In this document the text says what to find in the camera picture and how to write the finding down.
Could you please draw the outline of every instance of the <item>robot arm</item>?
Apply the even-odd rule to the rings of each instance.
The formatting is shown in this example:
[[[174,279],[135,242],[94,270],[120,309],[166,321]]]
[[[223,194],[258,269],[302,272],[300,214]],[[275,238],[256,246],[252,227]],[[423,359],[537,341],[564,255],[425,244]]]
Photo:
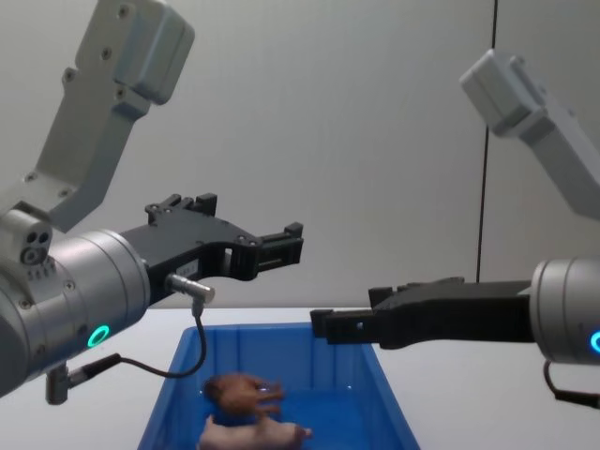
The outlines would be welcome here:
[[[49,373],[49,401],[61,403],[66,361],[152,304],[186,293],[202,311],[214,296],[202,278],[299,263],[302,225],[254,236],[215,217],[212,194],[150,204],[147,225],[128,232],[52,243],[53,228],[102,203],[133,124],[169,100],[193,39],[162,0],[98,0],[37,166],[0,196],[0,397]]]
[[[578,214],[600,219],[600,153],[522,58],[487,52],[460,80],[498,136],[519,137]],[[600,364],[600,258],[541,262],[532,281],[460,279],[369,292],[371,309],[316,310],[316,336],[397,349],[432,339],[536,342],[548,361]]]

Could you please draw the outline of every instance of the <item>green led ring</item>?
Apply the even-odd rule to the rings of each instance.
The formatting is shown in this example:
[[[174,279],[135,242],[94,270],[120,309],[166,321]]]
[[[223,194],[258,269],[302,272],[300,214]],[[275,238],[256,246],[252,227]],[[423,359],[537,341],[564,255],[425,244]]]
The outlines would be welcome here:
[[[87,339],[87,346],[91,349],[92,347],[96,347],[98,344],[100,344],[101,342],[105,341],[106,338],[109,336],[109,334],[111,333],[111,328],[109,328],[108,325],[101,325],[99,326],[94,333],[92,333],[92,336],[90,336],[89,339]]]

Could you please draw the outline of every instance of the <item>table surface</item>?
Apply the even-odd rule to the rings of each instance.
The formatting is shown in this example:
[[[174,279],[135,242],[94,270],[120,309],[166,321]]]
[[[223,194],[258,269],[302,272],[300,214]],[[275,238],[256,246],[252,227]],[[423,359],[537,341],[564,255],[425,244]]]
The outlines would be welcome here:
[[[209,309],[203,322],[299,323],[308,317],[303,308]],[[119,352],[167,368],[183,330],[191,326],[189,310],[150,310],[140,323],[69,366]],[[431,342],[376,352],[424,449],[592,449],[600,441],[597,412],[558,403],[548,393],[543,359],[533,345]],[[600,392],[597,369],[569,370],[555,370],[557,383]],[[40,377],[0,399],[0,448],[135,449],[162,383],[123,365],[73,389],[66,404],[51,407]]]

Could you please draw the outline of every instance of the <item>blue container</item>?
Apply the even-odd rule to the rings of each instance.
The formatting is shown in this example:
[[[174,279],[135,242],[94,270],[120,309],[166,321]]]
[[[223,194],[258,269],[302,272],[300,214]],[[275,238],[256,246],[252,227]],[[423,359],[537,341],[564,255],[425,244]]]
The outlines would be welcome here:
[[[245,372],[280,382],[283,422],[312,428],[307,450],[413,450],[418,444],[370,345],[330,346],[310,324],[206,327],[202,369],[166,380],[140,450],[195,448],[214,406],[202,395],[213,375]],[[195,328],[186,330],[171,371],[192,367],[200,352]]]

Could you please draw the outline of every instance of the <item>black cable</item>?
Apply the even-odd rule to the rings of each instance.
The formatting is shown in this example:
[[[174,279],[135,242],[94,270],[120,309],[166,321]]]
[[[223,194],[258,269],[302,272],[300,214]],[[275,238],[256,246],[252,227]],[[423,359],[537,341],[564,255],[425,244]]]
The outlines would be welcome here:
[[[544,364],[544,380],[548,389],[554,394],[554,398],[559,401],[565,401],[567,403],[574,403],[576,405],[589,406],[596,410],[600,409],[600,395],[589,394],[585,392],[574,392],[574,391],[563,391],[557,389],[550,378],[550,361],[546,361]]]
[[[157,368],[153,368],[150,366],[147,366],[144,363],[140,363],[139,361],[135,361],[133,359],[129,359],[129,358],[120,358],[122,363],[125,364],[129,364],[131,366],[135,366],[136,368],[140,368],[142,370],[145,370],[146,372],[150,372],[153,373],[155,375],[158,375],[159,377],[163,377],[163,378],[170,378],[170,379],[181,379],[181,378],[186,378],[190,375],[193,375],[194,373],[196,373],[204,364],[204,361],[206,360],[206,334],[204,333],[204,327],[203,324],[200,320],[200,316],[195,316],[194,319],[196,320],[196,327],[198,328],[198,334],[200,335],[200,358],[198,359],[198,362],[196,363],[196,365],[184,372],[165,372],[163,370],[159,370]]]

